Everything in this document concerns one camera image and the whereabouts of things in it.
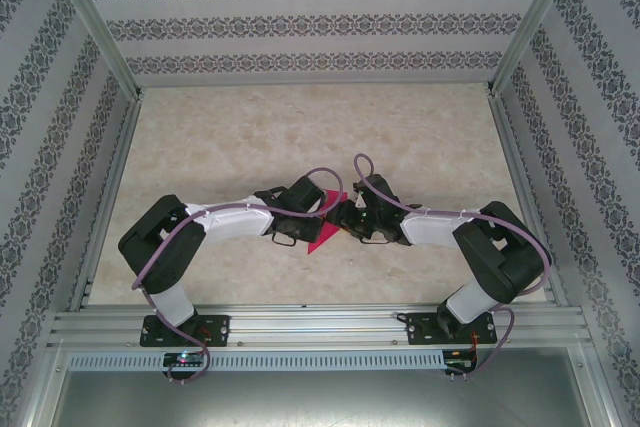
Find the purple cable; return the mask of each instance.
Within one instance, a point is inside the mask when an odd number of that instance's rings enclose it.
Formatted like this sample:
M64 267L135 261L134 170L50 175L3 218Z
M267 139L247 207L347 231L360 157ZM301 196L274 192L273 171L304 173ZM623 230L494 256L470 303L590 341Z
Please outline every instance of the purple cable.
M551 274L551 265L549 264L549 259L547 258L546 252L544 251L544 249L542 248L540 243L533 236L529 235L527 232L525 232L524 230L522 230L518 226L513 225L510 222L506 222L506 221L504 221L502 219L498 219L496 217L492 217L490 215L476 214L474 212L455 212L455 211L450 211L450 210L413 209L413 208L409 207L408 205L405 205L405 204L402 204L400 202L397 202L396 200L392 199L388 195L383 194L378 189L376 189L373 185L371 185L371 182L369 182L367 180L365 175L362 173L362 170L360 170L360 167L358 166L358 160L360 160L360 159L365 159L369 163L369 167L370 167L369 175L372 175L373 172L374 172L373 160L371 160L371 158L366 154L363 154L363 153L357 154L353 158L353 165L354 165L354 167L356 169L356 172L358 173L358 176L360 177L360 180L364 183L364 185L369 187L369 189L373 193L375 193L378 197L380 197L383 200L386 200L387 202L389 202L392 205L395 205L396 207L399 207L400 209L406 210L407 212L412 212L412 213L422 214L422 215L437 215L437 216L441 216L441 217L469 217L469 218L473 218L473 219L485 220L487 222L493 222L494 224L498 224L498 225L501 225L503 227L506 227L507 229L511 230L512 232L515 232L516 234L518 234L521 237L523 237L527 242L529 242L536 249L536 252L538 252L538 254L540 255L540 258L542 259L542 264L544 265L544 271L543 271L543 274L542 274L542 278L540 279L540 282L538 282L533 287L530 287L528 289L523 290L520 293L520 295L526 295L526 294L530 294L532 292L535 292L536 290L540 289L547 282L547 280L549 279L549 275ZM515 320L516 320L515 313L509 307L505 307L505 306L503 306L501 304L497 304L491 310L493 312L499 312L499 311L508 312L509 315L511 316L511 321L509 322L509 326L507 327L507 330L505 331L504 335L500 339L500 342L498 342L498 345L496 345L496 347L493 350L493 352L491 352L489 357L487 357L487 359L477 369L475 369L473 371L473 373L479 372L482 369L484 369L485 366L496 356L496 354L500 351L500 349L502 348L504 343L507 341L507 338L509 337L509 334L511 333L511 330L513 329L513 324L515 323Z
M145 277L149 274L149 271L153 268L153 265L155 264L156 260L158 260L158 257L160 257L160 255L167 248L169 243L178 234L178 232L180 232L184 228L185 225L187 225L192 220L197 219L198 217L202 217L203 215L206 215L207 213L217 212L217 211L225 210L225 209L238 209L238 208L240 208L240 209L264 210L264 211L267 211L267 212L275 212L275 213L278 213L278 214L288 215L290 217L303 217L303 218L305 218L305 217L318 217L319 215L326 214L327 212L332 210L336 205L338 205L338 203L340 202L340 199L342 198L342 194L344 192L344 184L342 183L342 179L340 178L340 176L334 170L329 169L327 167L318 167L318 168L312 169L309 172L307 172L306 176L308 177L311 174L315 174L316 172L328 172L329 174L333 175L336 178L336 180L338 181L338 190L339 190L338 195L337 195L336 199L333 201L333 203L331 205L329 205L328 207L324 207L324 208L322 208L320 210L316 210L315 212L301 213L301 212L292 212L292 211L284 210L284 209L278 209L276 207L269 207L267 205L239 203L239 202L233 203L233 204L212 205L211 207L208 207L206 209L199 210L198 212L195 212L194 214L190 215L189 217L184 219L182 222L180 222L171 231L171 233L169 235L167 235L167 237L162 241L160 246L156 249L156 251L153 253L153 255L151 256L149 261L145 264L143 269L140 271L140 273L136 277L136 280L133 282L133 285L131 286L131 290L136 290L136 289L140 288L142 290L142 294L147 299L147 302L149 302L149 305L151 306L151 308L155 312L155 314L158 317L158 319L160 320L160 322L162 322L169 330L171 330L172 332L178 334L180 337L188 340L189 342L193 342L198 347L202 347L202 351L203 351L205 357L207 358L205 366L202 368L202 370L196 372L193 376L189 377L188 379L184 379L184 380L180 380L180 381L178 381L177 379L174 379L173 377L171 377L171 370L173 368L173 366L171 366L169 368L168 372L167 372L167 376L169 377L169 382L180 382L181 385L184 385L184 384L187 384L189 382L193 382L194 380L197 380L198 378L202 377L207 372L207 370L209 370L209 366L211 365L211 352L209 352L209 349L207 348L207 346L204 343L202 343L199 340L191 337L190 335L185 334L180 329L178 329L173 324L171 324L171 322L169 322L165 318L165 316L162 315L162 313L158 310L155 302L153 301L151 296L147 293L147 291L144 290L144 288L140 287L140 284L145 279Z

